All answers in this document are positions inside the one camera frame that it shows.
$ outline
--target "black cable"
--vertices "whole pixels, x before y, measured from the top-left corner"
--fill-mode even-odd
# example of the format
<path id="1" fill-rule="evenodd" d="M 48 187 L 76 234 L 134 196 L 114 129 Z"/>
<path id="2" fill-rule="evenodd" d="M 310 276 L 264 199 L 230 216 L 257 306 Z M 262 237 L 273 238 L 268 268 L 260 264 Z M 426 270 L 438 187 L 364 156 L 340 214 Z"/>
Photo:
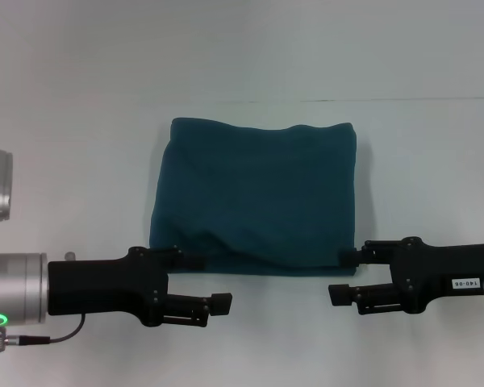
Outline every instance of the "black cable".
<path id="1" fill-rule="evenodd" d="M 81 322 L 79 323 L 79 325 L 77 326 L 77 328 L 75 329 L 75 331 L 73 331 L 69 335 L 60 337 L 58 339 L 50 339 L 50 344 L 60 343 L 62 341 L 66 341 L 66 340 L 71 339 L 72 337 L 74 337 L 82 329 L 82 326 L 84 325 L 84 321 L 85 320 L 86 320 L 86 315 L 83 313 L 83 314 L 81 314 Z"/>
<path id="2" fill-rule="evenodd" d="M 69 335 L 57 338 L 57 339 L 51 339 L 50 337 L 47 336 L 25 336 L 21 335 L 19 336 L 18 340 L 18 345 L 44 345 L 44 344 L 53 344 L 53 343 L 61 343 L 62 341 L 66 341 L 68 339 L 71 339 L 74 337 L 79 331 L 82 329 L 82 326 L 84 325 L 84 321 L 86 320 L 86 315 L 83 313 L 81 314 L 81 322 Z"/>

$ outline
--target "white table surface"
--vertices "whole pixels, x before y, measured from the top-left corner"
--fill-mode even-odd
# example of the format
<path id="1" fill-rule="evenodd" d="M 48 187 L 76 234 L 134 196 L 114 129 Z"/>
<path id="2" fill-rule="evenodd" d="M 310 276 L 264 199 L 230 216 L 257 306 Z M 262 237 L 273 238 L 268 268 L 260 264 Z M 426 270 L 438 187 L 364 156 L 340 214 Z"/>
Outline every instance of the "white table surface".
<path id="1" fill-rule="evenodd" d="M 0 252 L 114 259 L 147 244 L 180 116 L 351 122 L 356 245 L 484 243 L 484 1 L 0 0 L 0 148 L 15 155 Z M 232 292 L 232 312 L 205 329 L 90 315 L 67 343 L 8 348 L 0 385 L 484 385 L 481 298 L 414 316 L 330 304 L 329 284 L 389 280 L 387 268 L 172 275 L 174 293 Z M 77 323 L 10 330 L 57 336 Z"/>

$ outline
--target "dark green fabric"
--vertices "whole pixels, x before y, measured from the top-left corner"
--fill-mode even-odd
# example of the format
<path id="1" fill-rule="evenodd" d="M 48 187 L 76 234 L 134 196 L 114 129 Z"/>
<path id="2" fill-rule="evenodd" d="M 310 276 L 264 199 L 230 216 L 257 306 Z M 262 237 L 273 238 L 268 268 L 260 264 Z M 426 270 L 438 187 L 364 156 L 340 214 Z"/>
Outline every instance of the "dark green fabric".
<path id="1" fill-rule="evenodd" d="M 207 258 L 210 273 L 353 274 L 356 137 L 349 123 L 279 131 L 174 119 L 150 245 Z"/>

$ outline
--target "white label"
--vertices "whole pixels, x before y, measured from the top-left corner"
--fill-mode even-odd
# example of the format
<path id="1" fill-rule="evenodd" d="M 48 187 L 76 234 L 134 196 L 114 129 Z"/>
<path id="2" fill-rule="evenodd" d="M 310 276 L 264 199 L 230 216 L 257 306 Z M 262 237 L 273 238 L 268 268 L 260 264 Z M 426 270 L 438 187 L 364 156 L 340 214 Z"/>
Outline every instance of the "white label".
<path id="1" fill-rule="evenodd" d="M 476 289 L 481 287 L 480 278 L 459 278 L 452 280 L 452 287 L 454 289 Z"/>

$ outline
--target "teal towel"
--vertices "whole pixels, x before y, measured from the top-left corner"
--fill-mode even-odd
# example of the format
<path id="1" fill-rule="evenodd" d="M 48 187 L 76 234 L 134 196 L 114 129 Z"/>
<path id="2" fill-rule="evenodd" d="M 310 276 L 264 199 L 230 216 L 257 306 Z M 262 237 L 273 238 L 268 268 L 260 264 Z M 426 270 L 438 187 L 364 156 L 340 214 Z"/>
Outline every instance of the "teal towel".
<path id="1" fill-rule="evenodd" d="M 356 136 L 350 123 L 279 131 L 174 119 L 150 246 L 204 256 L 210 273 L 353 274 Z"/>

